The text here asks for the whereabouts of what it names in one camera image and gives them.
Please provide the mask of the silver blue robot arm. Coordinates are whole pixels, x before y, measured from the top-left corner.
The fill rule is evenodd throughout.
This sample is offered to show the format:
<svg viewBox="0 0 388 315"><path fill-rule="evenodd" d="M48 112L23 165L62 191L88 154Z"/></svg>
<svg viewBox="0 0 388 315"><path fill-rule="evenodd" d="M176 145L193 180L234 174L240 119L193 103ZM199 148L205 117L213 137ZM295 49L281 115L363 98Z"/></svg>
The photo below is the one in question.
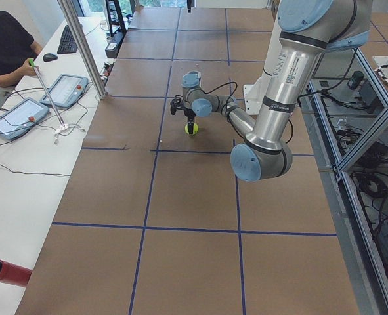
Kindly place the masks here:
<svg viewBox="0 0 388 315"><path fill-rule="evenodd" d="M276 16L281 49L256 119L231 96L206 93L200 87L200 72L183 76L183 109L198 117L218 112L243 138L230 153L232 170L239 179L271 179L290 169L292 153L281 137L318 58L325 51L365 44L371 12L371 1L281 1Z"/></svg>

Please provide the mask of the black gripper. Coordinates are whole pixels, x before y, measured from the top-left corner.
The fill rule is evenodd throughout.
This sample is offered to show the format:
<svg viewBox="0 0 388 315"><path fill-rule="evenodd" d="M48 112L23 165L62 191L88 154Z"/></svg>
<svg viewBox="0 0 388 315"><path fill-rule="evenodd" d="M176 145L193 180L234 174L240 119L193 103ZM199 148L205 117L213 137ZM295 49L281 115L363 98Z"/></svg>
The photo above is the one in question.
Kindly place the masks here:
<svg viewBox="0 0 388 315"><path fill-rule="evenodd" d="M194 133L195 132L195 117L196 114L191 108L183 109L184 115L187 117L187 132Z"/></svg>

